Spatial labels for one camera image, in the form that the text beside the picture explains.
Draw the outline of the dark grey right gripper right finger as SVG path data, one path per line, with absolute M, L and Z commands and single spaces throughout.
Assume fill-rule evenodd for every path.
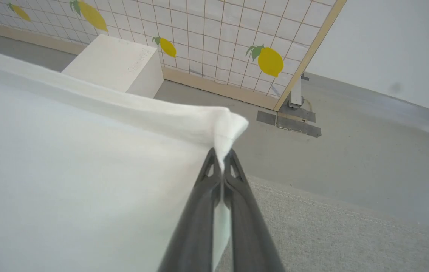
M 231 215 L 234 272 L 285 272 L 273 238 L 233 149 L 224 159 L 224 203 Z

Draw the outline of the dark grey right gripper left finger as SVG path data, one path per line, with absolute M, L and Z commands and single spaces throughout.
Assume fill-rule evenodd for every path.
M 158 268 L 159 272 L 212 272 L 214 209 L 222 171 L 211 148 Z

